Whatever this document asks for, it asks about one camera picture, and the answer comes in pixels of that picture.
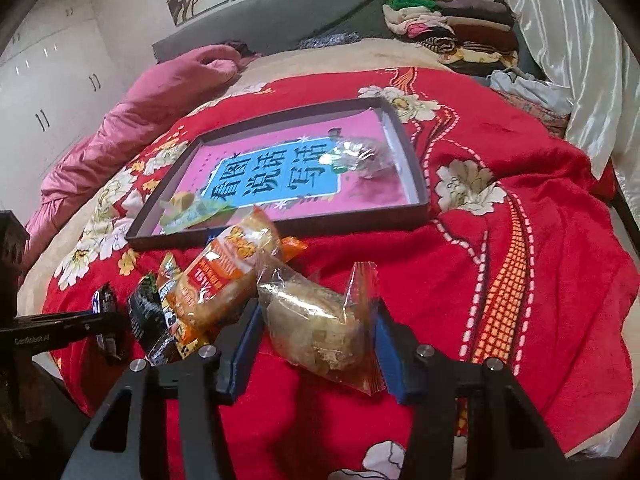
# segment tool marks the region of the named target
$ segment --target gray headboard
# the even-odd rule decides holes
[[[158,62],[200,46],[239,40],[268,56],[295,50],[301,40],[336,32],[393,38],[386,28],[386,0],[240,0],[187,24],[153,45]]]

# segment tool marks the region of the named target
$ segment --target blue gripper pad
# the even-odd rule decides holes
[[[381,300],[376,318],[375,349],[386,389],[398,404],[424,393],[425,369],[415,358],[418,341],[412,330],[396,323]]]
[[[237,323],[225,326],[214,345],[221,353],[216,392],[225,404],[244,394],[262,339],[264,321],[258,300],[249,300]]]

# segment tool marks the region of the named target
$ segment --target white curtain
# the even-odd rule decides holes
[[[609,157],[640,225],[640,66],[597,0],[507,0],[552,82],[572,90],[566,140],[602,176]]]

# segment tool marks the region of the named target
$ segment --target blue title panel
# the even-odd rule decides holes
[[[276,144],[224,158],[202,192],[233,207],[337,193],[338,174],[318,158],[335,146],[329,137]]]

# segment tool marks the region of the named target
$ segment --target wrapped food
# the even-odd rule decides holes
[[[158,287],[158,296],[164,313],[164,321],[169,333],[175,338],[180,357],[184,359],[201,346],[210,344],[210,339],[206,334],[196,333],[175,315],[174,288],[181,274],[182,269],[175,261],[174,255],[171,253],[165,254],[158,269],[156,286]]]
[[[320,155],[318,162],[331,166],[335,173],[357,171],[363,178],[372,178],[394,166],[389,147],[369,137],[338,139],[330,152]]]
[[[258,250],[282,258],[275,226],[258,207],[210,241],[175,286],[175,313],[196,333],[238,318],[255,295]]]
[[[164,214],[160,217],[164,234],[200,227],[212,216],[234,209],[223,200],[203,198],[182,191],[176,193],[169,202],[160,202],[160,206],[164,208]]]
[[[373,351],[376,266],[353,266],[344,295],[269,254],[257,266],[258,296],[274,350],[292,364],[373,394],[383,389]]]
[[[137,342],[154,366],[180,360],[176,341],[164,322],[156,277],[144,276],[129,296],[129,320]]]
[[[94,314],[118,311],[116,295],[109,283],[105,283],[94,292],[91,298],[91,308]],[[128,358],[129,348],[124,332],[98,334],[95,339],[98,347],[104,353],[108,365],[119,365]]]

